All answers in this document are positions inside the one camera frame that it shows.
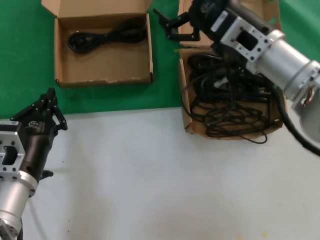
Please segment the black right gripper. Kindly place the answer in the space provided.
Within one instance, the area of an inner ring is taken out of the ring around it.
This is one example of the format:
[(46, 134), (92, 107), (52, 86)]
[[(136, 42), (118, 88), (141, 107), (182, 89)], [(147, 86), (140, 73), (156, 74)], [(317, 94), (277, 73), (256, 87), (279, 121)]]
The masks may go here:
[[(194, 0), (188, 12), (175, 18), (168, 18), (158, 9), (153, 11), (159, 17), (166, 38), (177, 42), (199, 42), (202, 31), (214, 43), (219, 43), (235, 21), (235, 14), (229, 8), (228, 0)], [(192, 33), (176, 33), (186, 23), (193, 26)]]

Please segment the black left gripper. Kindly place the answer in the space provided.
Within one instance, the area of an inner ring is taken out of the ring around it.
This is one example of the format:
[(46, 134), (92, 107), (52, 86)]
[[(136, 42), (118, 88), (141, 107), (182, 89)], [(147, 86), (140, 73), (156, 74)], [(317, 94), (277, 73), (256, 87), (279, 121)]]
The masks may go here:
[(10, 120), (20, 122), (25, 127), (25, 156), (20, 170), (39, 182), (57, 135), (56, 130), (68, 130), (67, 120), (58, 106), (56, 90), (50, 87), (38, 100), (16, 113)]

